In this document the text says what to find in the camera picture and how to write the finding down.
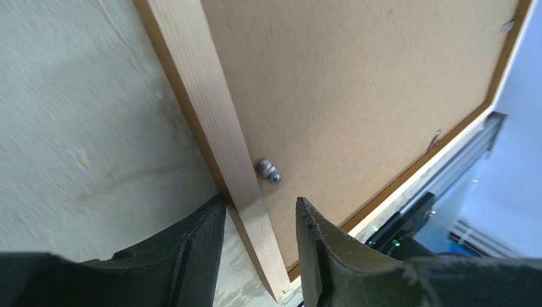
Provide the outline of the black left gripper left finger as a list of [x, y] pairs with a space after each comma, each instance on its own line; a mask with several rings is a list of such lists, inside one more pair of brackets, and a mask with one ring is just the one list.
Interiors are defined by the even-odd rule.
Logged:
[[218, 195], [108, 260], [77, 263], [46, 252], [3, 252], [1, 305], [211, 306], [225, 219]]

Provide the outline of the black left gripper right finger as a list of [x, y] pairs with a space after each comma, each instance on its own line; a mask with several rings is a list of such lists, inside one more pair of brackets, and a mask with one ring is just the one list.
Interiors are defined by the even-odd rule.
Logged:
[[540, 306], [541, 260], [383, 255], [296, 202], [305, 306]]

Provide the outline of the wooden picture frame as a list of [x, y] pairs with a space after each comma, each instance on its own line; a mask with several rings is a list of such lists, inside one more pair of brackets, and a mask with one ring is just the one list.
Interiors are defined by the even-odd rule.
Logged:
[[296, 198], [349, 232], [401, 194], [493, 111], [535, 5], [135, 2], [275, 303], [300, 286]]

